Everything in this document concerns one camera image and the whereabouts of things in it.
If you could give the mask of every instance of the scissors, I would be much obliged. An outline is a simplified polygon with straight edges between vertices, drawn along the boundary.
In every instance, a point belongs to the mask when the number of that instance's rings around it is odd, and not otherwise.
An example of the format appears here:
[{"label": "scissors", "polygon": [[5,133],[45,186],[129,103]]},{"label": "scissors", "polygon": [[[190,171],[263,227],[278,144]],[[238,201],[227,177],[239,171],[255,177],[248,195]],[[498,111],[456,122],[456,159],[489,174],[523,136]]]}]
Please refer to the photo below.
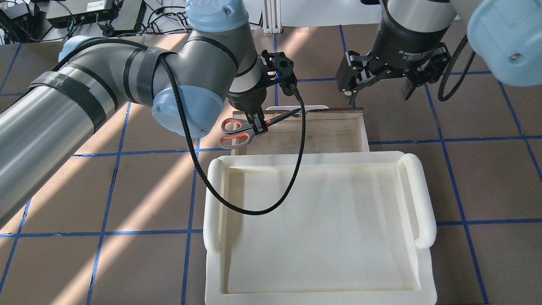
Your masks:
[{"label": "scissors", "polygon": [[[275,123],[278,123],[284,120],[285,118],[291,117],[292,115],[298,113],[299,111],[301,111],[301,108],[288,111],[279,116],[266,120],[266,124],[267,126],[271,126]],[[227,130],[226,125],[228,123],[234,123],[237,126],[237,128],[233,130]],[[221,137],[220,140],[218,140],[218,143],[220,147],[222,147],[223,149],[230,149],[230,150],[243,148],[247,146],[248,144],[250,144],[250,141],[252,141],[252,139],[255,136],[252,124],[235,119],[235,118],[227,118],[222,122],[222,132],[225,133],[226,135]],[[232,141],[232,145],[226,145],[224,143],[226,141]]]}]

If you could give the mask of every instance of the brown floor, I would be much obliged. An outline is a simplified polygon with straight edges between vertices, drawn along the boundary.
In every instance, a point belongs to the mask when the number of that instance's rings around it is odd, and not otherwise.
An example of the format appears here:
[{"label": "brown floor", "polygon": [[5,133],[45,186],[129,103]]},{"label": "brown floor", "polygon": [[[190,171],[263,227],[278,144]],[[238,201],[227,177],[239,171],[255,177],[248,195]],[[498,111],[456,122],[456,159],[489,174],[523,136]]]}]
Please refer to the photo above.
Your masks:
[{"label": "brown floor", "polygon": [[[293,59],[307,104],[347,107],[335,71],[345,48],[370,50],[376,28],[286,28],[276,41],[261,31],[254,36],[259,50],[276,47]],[[450,50],[464,33],[454,22],[444,38]],[[179,50],[183,40],[145,43]],[[0,111],[54,66],[61,48],[0,46]],[[357,106],[365,108],[371,150],[422,160],[438,222],[431,248],[438,304],[539,304],[542,87],[502,86],[479,57],[470,71],[444,103],[437,85],[402,101],[403,80],[389,80],[361,92]],[[275,104],[295,100],[270,88],[265,106]],[[215,127],[197,143],[206,167],[228,154],[218,149],[219,135]],[[0,304],[202,305],[205,188],[184,141],[148,109],[122,107],[0,230]]]}]

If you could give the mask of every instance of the black tape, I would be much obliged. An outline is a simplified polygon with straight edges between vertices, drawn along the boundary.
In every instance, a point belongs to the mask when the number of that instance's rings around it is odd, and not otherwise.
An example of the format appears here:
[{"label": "black tape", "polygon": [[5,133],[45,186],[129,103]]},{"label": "black tape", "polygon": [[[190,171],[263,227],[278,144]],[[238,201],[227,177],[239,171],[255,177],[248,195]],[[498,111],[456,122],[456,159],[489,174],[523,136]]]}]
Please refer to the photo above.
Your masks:
[{"label": "black tape", "polygon": [[239,62],[237,61],[237,58],[235,58],[234,53],[230,49],[228,49],[228,47],[221,44],[220,42],[218,42],[218,41],[216,41],[214,39],[205,37],[205,36],[193,36],[193,37],[188,39],[187,43],[190,42],[190,41],[203,41],[203,42],[206,42],[206,43],[210,43],[211,45],[219,48],[224,53],[226,53],[227,56],[229,56],[231,58],[231,60],[234,62],[235,68],[237,70],[239,70]]},{"label": "black tape", "polygon": [[248,69],[246,69],[245,71],[241,72],[241,73],[237,73],[235,74],[235,77],[241,77],[245,74],[247,74],[248,72],[250,72],[250,70],[252,70],[252,68],[254,68],[254,66],[256,66],[256,63],[258,62],[258,56],[256,56],[256,59],[254,60],[254,62],[252,63],[252,65],[250,65],[250,67],[248,67]]},{"label": "black tape", "polygon": [[132,92],[130,91],[130,82],[129,82],[129,76],[130,76],[130,68],[132,67],[132,61],[134,58],[136,58],[136,55],[141,52],[141,49],[135,49],[130,56],[128,56],[128,59],[126,60],[126,63],[124,64],[124,72],[122,73],[122,85],[124,87],[124,91],[126,92],[126,96],[128,99],[135,103],[136,100],[134,99],[134,96],[132,95]]},{"label": "black tape", "polygon": [[86,74],[90,75],[90,77],[92,77],[93,79],[95,79],[105,89],[105,91],[107,91],[107,93],[109,93],[109,96],[111,97],[111,99],[113,100],[113,103],[115,104],[115,110],[117,110],[117,108],[119,107],[119,99],[117,98],[117,95],[115,94],[115,92],[113,92],[111,87],[109,87],[109,85],[104,81],[103,78],[101,78],[96,73],[92,72],[87,67],[78,65],[76,63],[69,63],[66,66],[81,70],[81,71],[85,72]]},{"label": "black tape", "polygon": [[59,72],[45,72],[35,79],[30,88],[47,86],[59,90],[76,102],[91,119],[96,132],[106,121],[104,108],[89,88],[78,80]]},{"label": "black tape", "polygon": [[157,47],[149,47],[139,67],[136,80],[137,94],[140,99],[139,102],[145,106],[152,107],[154,100],[154,89],[152,86],[154,83],[154,73],[158,66],[158,58],[164,54],[175,54],[175,52]]}]

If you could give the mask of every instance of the scissor blade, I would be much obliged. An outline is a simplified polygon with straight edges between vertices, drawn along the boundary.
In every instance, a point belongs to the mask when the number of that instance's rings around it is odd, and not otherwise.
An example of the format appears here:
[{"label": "scissor blade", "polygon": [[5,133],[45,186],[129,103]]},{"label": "scissor blade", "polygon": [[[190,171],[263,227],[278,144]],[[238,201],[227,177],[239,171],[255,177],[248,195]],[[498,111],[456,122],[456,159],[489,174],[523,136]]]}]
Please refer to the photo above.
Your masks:
[{"label": "scissor blade", "polygon": [[271,125],[273,125],[275,123],[278,123],[278,122],[280,122],[280,121],[282,121],[282,120],[284,120],[286,118],[289,118],[289,117],[293,116],[294,114],[298,113],[299,111],[301,111],[301,108],[297,108],[297,109],[294,109],[292,111],[288,111],[288,112],[283,113],[283,114],[281,114],[279,116],[276,116],[276,117],[274,117],[272,119],[269,119],[269,120],[266,121],[267,125],[271,126]]}]

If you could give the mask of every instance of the blue tape line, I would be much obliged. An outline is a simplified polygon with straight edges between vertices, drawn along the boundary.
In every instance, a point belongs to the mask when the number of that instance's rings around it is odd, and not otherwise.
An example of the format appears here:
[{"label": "blue tape line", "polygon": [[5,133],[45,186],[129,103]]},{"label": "blue tape line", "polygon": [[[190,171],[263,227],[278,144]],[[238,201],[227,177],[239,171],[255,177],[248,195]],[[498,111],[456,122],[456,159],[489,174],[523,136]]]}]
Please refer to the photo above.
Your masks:
[{"label": "blue tape line", "polygon": [[[102,222],[101,233],[105,232],[107,217],[109,216],[109,208],[111,207],[111,198],[113,197],[113,189],[115,188],[115,182],[117,180],[117,172],[118,172],[119,164],[120,164],[122,145],[124,143],[124,137],[126,135],[126,127],[128,126],[128,117],[130,116],[131,106],[132,106],[132,103],[128,103],[128,107],[126,109],[126,117],[124,118],[124,123],[122,125],[122,133],[120,134],[120,141],[119,141],[119,150],[117,152],[117,161],[115,162],[113,176],[111,177],[111,185],[109,186],[109,194],[107,196],[107,203],[105,206],[104,220]],[[87,305],[90,305],[91,303],[92,291],[94,289],[94,280],[96,279],[96,272],[98,270],[98,263],[100,262],[100,254],[101,254],[101,248],[103,244],[104,244],[104,235],[101,234],[100,240],[98,241],[98,249],[96,250],[96,258],[94,260],[94,266],[92,268],[91,283],[88,287],[87,302],[86,302]]]},{"label": "blue tape line", "polygon": [[[452,170],[452,167],[451,167],[450,157],[448,155],[448,150],[446,149],[446,143],[445,143],[444,137],[442,135],[442,130],[441,130],[441,127],[440,127],[440,125],[438,123],[438,116],[437,116],[437,113],[436,113],[436,110],[435,110],[435,105],[433,104],[433,99],[431,97],[431,94],[429,92],[429,87],[427,86],[427,84],[424,84],[424,88],[425,88],[425,93],[427,94],[427,99],[429,100],[429,106],[431,107],[431,111],[433,112],[433,116],[437,120],[438,138],[441,141],[442,151],[444,153],[444,159],[446,160],[446,165],[448,166],[448,172],[450,174],[451,184],[454,187],[454,193],[455,193],[455,198],[456,198],[456,201],[457,201],[457,207],[459,209],[459,214],[461,215],[461,220],[463,222],[465,222],[467,219],[465,217],[465,212],[463,210],[463,203],[461,202],[461,197],[459,195],[459,189],[457,188],[457,183],[456,183],[456,180],[455,180],[454,171]],[[474,250],[474,244],[473,244],[472,239],[470,237],[469,226],[467,224],[464,224],[463,228],[465,230],[465,235],[467,237],[467,243],[469,245],[470,255],[471,255],[472,260],[473,260],[474,270],[475,270],[476,276],[478,278],[478,285],[480,286],[480,292],[482,293],[483,301],[484,301],[485,304],[489,304],[489,300],[488,300],[487,293],[486,293],[486,287],[485,287],[485,285],[483,283],[483,279],[482,279],[482,273],[481,273],[480,268],[478,266],[478,259],[476,258],[476,252]]]},{"label": "blue tape line", "polygon": [[15,254],[15,248],[17,247],[17,243],[19,242],[19,238],[21,236],[21,231],[23,230],[24,221],[26,220],[27,215],[28,215],[28,208],[30,207],[30,201],[31,200],[28,200],[27,204],[24,206],[23,217],[21,218],[21,222],[19,223],[19,229],[17,230],[17,236],[15,237],[15,240],[13,241],[13,245],[11,246],[11,251],[9,252],[8,261],[5,264],[4,273],[2,274],[2,279],[0,279],[0,294],[2,293],[2,289],[4,289],[5,279],[8,276],[9,267],[11,265],[11,262],[13,261],[13,255]]},{"label": "blue tape line", "polygon": [[438,221],[437,226],[462,226],[465,224],[470,226],[470,225],[535,224],[535,223],[542,223],[542,218]]},{"label": "blue tape line", "polygon": [[176,154],[189,153],[189,149],[168,149],[168,150],[145,150],[145,151],[123,151],[120,154],[125,155],[152,155],[152,154]]},{"label": "blue tape line", "polygon": [[487,137],[487,138],[454,138],[444,139],[445,142],[479,142],[479,141],[506,141],[506,140],[522,140],[522,137]]},{"label": "blue tape line", "polygon": [[505,87],[500,81],[499,81],[499,87],[501,88],[502,95],[504,96],[506,100],[506,104],[508,105],[508,108],[510,109],[510,113],[512,114],[512,117],[514,118],[515,125],[518,128],[519,133],[523,136],[523,129],[521,128],[521,124],[519,124],[518,116],[515,114],[514,108],[512,107],[512,103],[510,103],[510,99],[508,98],[508,93],[506,93]]},{"label": "blue tape line", "polygon": [[199,151],[230,151],[229,149],[223,149],[223,148],[200,148]]},{"label": "blue tape line", "polygon": [[[487,137],[487,138],[451,138],[444,139],[444,142],[481,142],[481,141],[516,141],[523,138],[527,139],[542,139],[541,136],[516,136],[516,137]],[[386,144],[421,144],[421,143],[440,143],[440,139],[427,139],[427,140],[395,140],[395,141],[371,141],[369,145],[386,145]],[[227,151],[220,147],[217,148],[196,148],[196,151]],[[123,151],[121,155],[149,155],[149,154],[177,154],[177,153],[189,153],[188,149],[175,149],[175,150],[134,150],[134,151]],[[111,157],[116,156],[116,152],[105,152],[100,154],[75,154],[72,157]]]},{"label": "blue tape line", "polygon": [[[199,160],[199,144],[200,140],[198,139],[196,143],[196,148],[198,150],[196,151],[196,156]],[[190,196],[190,214],[188,216],[188,234],[186,235],[186,248],[184,252],[184,271],[183,271],[183,284],[181,287],[180,292],[180,303],[181,305],[185,305],[186,303],[186,285],[188,283],[188,266],[189,266],[189,260],[190,260],[190,245],[192,242],[192,224],[194,220],[194,205],[196,202],[196,183],[198,179],[198,173],[196,171],[196,168],[194,168],[194,171],[192,173],[192,194]]]},{"label": "blue tape line", "polygon": [[309,82],[309,81],[335,81],[335,78],[306,78],[298,79],[298,82]]},{"label": "blue tape line", "polygon": [[391,145],[391,144],[414,144],[412,140],[406,141],[370,141],[369,145]]},{"label": "blue tape line", "polygon": [[0,97],[20,97],[23,95],[23,93],[8,93],[8,94],[0,94]]},{"label": "blue tape line", "polygon": [[112,157],[116,156],[116,152],[106,152],[102,154],[74,154],[72,157],[89,158],[89,157]]},{"label": "blue tape line", "polygon": [[[277,34],[273,34],[273,49],[275,53],[279,51],[279,43],[278,43],[278,37]],[[275,106],[279,105],[279,85],[275,84]]]},{"label": "blue tape line", "polygon": [[[463,72],[451,72],[450,75],[461,75]],[[467,75],[477,75],[477,74],[492,74],[491,71],[471,71],[467,72]]]},{"label": "blue tape line", "polygon": [[275,53],[279,51],[279,39],[276,35],[276,33],[273,34],[273,49]]},{"label": "blue tape line", "polygon": [[275,84],[275,106],[279,105],[279,85]]},{"label": "blue tape line", "polygon": [[510,109],[510,112],[512,113],[512,117],[514,118],[515,124],[518,127],[519,133],[521,134],[523,140],[525,141],[525,145],[527,146],[527,151],[529,152],[529,155],[531,156],[531,160],[533,161],[534,168],[536,169],[538,173],[538,178],[542,182],[542,171],[540,170],[540,166],[538,165],[537,159],[534,156],[533,150],[531,148],[531,145],[529,144],[529,141],[527,140],[527,137],[525,136],[523,132],[523,128],[521,127],[521,124],[519,123],[518,116],[516,115],[514,111],[514,107],[512,106],[512,103],[510,102],[510,98],[508,97],[508,93],[506,92],[506,89],[504,85],[499,82],[499,87],[501,88],[502,95],[505,97],[506,104],[508,105],[508,108]]},{"label": "blue tape line", "polygon": [[8,71],[6,72],[4,76],[4,80],[2,81],[2,85],[0,85],[0,93],[4,90],[5,84],[8,82],[9,74],[11,74],[11,69],[13,69],[13,65],[15,64],[15,60],[17,59],[17,56],[19,55],[19,51],[21,50],[22,44],[19,44],[17,46],[17,50],[15,51],[15,55],[13,56],[13,59],[11,60],[11,63],[9,64]]},{"label": "blue tape line", "polygon": [[348,51],[348,49],[346,49],[346,40],[344,39],[343,26],[341,24],[339,25],[339,32],[340,32],[341,42],[343,43],[343,52],[346,52]]},{"label": "blue tape line", "polygon": [[[202,233],[202,229],[177,229],[177,230],[149,230],[149,231],[106,231],[106,232],[48,232],[48,233],[21,233],[20,238],[26,237],[80,237],[80,236],[119,236],[119,235],[167,235]],[[17,234],[0,234],[0,238],[16,237]]]},{"label": "blue tape line", "polygon": [[427,140],[416,141],[416,144],[420,144],[420,143],[440,143],[440,139],[427,139]]}]

